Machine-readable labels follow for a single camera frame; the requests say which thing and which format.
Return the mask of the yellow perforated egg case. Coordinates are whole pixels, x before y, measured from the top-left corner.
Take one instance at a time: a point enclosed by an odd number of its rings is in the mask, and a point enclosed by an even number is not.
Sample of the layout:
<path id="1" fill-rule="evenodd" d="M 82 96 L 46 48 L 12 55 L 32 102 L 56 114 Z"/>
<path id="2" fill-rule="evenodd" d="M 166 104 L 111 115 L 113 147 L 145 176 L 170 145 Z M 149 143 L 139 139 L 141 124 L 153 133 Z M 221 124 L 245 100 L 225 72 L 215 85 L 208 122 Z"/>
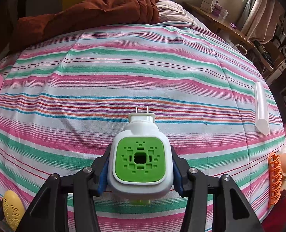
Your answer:
<path id="1" fill-rule="evenodd" d="M 19 196 L 12 190 L 7 190 L 2 200 L 5 220 L 9 227 L 16 231 L 24 213 L 24 205 Z"/>

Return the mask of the wooden side shelf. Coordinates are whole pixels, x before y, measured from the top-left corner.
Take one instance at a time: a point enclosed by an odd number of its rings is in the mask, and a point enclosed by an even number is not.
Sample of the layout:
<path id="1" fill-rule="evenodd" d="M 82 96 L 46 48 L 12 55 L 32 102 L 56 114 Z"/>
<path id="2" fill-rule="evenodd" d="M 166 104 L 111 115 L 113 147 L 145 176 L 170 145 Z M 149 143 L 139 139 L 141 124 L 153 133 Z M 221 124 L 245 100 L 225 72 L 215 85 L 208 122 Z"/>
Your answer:
<path id="1" fill-rule="evenodd" d="M 221 35 L 222 39 L 228 38 L 233 44 L 237 45 L 238 50 L 243 55 L 254 55 L 254 59 L 258 61 L 259 71 L 265 79 L 271 76 L 278 77 L 286 69 L 284 55 L 274 46 L 274 44 L 265 44 L 263 47 L 271 55 L 271 62 L 264 59 L 253 42 L 246 38 L 239 30 L 233 28 L 226 20 L 219 19 L 212 14 L 209 14 L 195 5 L 183 2 L 182 7 L 190 12 L 193 16 L 202 21 L 210 31 L 217 35 Z"/>

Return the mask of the white carton box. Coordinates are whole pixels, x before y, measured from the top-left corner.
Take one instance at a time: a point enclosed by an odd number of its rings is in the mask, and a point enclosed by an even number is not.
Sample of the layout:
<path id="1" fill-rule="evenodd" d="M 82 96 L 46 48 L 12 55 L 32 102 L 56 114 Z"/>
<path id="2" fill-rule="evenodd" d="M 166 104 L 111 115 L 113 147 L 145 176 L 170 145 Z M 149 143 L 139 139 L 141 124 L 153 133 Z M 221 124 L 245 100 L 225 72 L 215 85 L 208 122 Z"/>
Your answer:
<path id="1" fill-rule="evenodd" d="M 204 12 L 211 13 L 216 4 L 216 0 L 203 0 L 200 9 Z"/>

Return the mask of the white plastic tube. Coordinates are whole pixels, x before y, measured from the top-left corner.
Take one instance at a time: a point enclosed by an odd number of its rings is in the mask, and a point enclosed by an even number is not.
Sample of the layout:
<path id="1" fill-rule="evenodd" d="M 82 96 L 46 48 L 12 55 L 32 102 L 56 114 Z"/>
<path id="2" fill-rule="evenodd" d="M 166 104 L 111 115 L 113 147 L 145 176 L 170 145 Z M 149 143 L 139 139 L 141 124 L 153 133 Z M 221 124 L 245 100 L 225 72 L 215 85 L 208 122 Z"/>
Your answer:
<path id="1" fill-rule="evenodd" d="M 255 91 L 255 126 L 263 135 L 268 135 L 270 132 L 269 110 L 267 106 L 266 92 L 263 84 L 256 82 L 254 85 Z"/>

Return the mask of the purple small box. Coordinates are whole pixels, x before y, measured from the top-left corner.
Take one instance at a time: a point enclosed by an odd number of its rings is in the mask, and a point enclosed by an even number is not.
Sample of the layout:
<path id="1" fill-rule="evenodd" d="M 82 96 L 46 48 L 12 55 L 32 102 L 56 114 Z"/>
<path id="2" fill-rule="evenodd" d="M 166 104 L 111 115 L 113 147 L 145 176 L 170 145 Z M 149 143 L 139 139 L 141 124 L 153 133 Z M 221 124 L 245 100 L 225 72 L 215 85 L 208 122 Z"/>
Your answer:
<path id="1" fill-rule="evenodd" d="M 216 3 L 214 5 L 213 11 L 211 12 L 215 17 L 220 18 L 220 19 L 226 19 L 228 15 L 228 11 L 224 9 L 221 5 Z"/>

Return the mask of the orange hair claw clip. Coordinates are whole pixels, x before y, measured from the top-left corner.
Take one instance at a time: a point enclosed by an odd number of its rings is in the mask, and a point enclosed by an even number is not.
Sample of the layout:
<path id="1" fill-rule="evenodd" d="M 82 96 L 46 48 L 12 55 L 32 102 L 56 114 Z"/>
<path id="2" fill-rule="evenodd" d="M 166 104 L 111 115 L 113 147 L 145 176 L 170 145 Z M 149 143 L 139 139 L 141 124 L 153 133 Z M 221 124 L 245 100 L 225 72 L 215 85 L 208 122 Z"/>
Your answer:
<path id="1" fill-rule="evenodd" d="M 281 185 L 282 185 L 282 170 L 280 156 L 275 152 L 272 152 L 268 157 L 269 166 L 269 203 L 268 208 L 275 205 L 281 197 Z"/>

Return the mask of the pink pillow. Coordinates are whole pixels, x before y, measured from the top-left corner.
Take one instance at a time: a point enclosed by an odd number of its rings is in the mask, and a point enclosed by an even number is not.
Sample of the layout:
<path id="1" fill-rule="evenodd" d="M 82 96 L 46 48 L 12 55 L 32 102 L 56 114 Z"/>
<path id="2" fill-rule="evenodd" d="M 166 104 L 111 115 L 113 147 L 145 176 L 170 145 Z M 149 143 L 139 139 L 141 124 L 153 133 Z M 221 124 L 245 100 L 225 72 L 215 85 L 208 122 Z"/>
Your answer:
<path id="1" fill-rule="evenodd" d="M 181 21 L 198 26 L 198 23 L 188 14 L 183 7 L 171 0 L 160 0 L 156 3 L 159 22 Z"/>

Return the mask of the pink curtain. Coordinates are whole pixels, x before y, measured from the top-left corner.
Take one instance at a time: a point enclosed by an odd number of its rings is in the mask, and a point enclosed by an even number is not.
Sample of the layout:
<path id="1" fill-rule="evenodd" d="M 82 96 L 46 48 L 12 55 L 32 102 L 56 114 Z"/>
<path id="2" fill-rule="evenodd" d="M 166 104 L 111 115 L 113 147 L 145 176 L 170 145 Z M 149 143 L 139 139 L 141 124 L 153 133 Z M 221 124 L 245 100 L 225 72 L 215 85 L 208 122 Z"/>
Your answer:
<path id="1" fill-rule="evenodd" d="M 269 42 L 276 31 L 281 15 L 285 12 L 278 0 L 255 0 L 241 32 L 260 44 Z"/>

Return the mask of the brown quilted blanket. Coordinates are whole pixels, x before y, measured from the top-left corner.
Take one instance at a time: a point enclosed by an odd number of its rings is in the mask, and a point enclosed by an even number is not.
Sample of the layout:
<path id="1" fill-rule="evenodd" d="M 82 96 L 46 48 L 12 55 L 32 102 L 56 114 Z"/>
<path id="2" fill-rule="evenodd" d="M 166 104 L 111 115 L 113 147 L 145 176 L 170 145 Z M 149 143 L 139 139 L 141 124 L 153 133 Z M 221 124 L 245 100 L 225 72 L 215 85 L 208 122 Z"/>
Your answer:
<path id="1" fill-rule="evenodd" d="M 113 24 L 156 24 L 159 0 L 84 0 L 56 14 L 18 19 L 9 50 L 19 52 L 55 36 Z"/>

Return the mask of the striped bed sheet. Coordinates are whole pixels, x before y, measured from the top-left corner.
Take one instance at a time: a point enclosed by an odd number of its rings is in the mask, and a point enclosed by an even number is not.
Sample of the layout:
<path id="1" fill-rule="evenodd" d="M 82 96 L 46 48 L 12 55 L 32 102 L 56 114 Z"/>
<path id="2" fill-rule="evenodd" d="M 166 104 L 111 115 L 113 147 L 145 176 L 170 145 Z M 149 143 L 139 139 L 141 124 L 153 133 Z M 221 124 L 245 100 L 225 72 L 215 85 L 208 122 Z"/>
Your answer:
<path id="1" fill-rule="evenodd" d="M 256 67 L 189 23 L 113 25 L 54 37 L 0 61 L 0 199 L 29 204 L 51 173 L 102 155 L 146 109 L 178 155 L 207 175 L 228 173 L 259 220 L 269 213 L 267 158 L 285 144 L 265 87 L 270 132 L 255 127 Z"/>

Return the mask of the white green plug-in device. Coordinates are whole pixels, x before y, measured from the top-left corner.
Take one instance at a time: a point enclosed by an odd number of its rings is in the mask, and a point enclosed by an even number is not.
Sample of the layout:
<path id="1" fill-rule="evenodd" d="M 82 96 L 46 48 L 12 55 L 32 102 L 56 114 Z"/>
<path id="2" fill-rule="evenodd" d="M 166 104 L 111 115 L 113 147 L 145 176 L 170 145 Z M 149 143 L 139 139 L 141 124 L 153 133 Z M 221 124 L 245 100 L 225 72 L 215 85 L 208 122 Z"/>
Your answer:
<path id="1" fill-rule="evenodd" d="M 107 181 L 124 199 L 154 200 L 173 185 L 173 157 L 168 137 L 148 109 L 128 115 L 128 123 L 111 144 Z"/>

